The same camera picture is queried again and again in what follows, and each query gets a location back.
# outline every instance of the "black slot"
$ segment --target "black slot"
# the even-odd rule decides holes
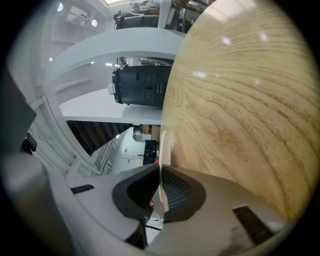
[[[232,210],[256,246],[273,236],[273,233],[269,228],[247,205]]]
[[[72,187],[70,188],[72,193],[74,194],[78,194],[78,193],[81,193],[81,192],[85,192],[85,191],[88,191],[88,190],[92,190],[94,189],[95,187],[92,186],[91,184],[86,184],[86,185],[82,185],[82,186],[76,186],[76,187]]]

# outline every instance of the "ceiling light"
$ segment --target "ceiling light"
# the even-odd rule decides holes
[[[64,8],[64,5],[60,3],[57,11],[60,12],[63,8]]]
[[[121,2],[122,0],[104,0],[108,5],[116,3],[116,2]]]
[[[93,19],[92,22],[91,22],[91,25],[94,26],[94,27],[96,27],[97,24],[98,24],[97,21],[96,21],[95,19]]]

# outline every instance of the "black bin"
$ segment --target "black bin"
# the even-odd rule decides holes
[[[129,28],[157,28],[159,16],[144,15],[133,17],[118,17],[116,19],[116,30]]]
[[[162,107],[171,66],[124,66],[112,73],[114,99],[120,104]]]

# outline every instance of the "wooden surface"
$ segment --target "wooden surface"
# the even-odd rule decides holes
[[[232,180],[292,221],[318,183],[319,116],[318,70],[286,14],[217,0],[174,61],[161,133],[172,164]]]

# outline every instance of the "cable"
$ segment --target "cable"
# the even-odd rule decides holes
[[[146,228],[150,228],[150,229],[153,229],[153,230],[158,230],[158,231],[161,231],[162,229],[160,228],[157,228],[157,227],[154,227],[154,226],[148,226],[148,225],[145,225]]]

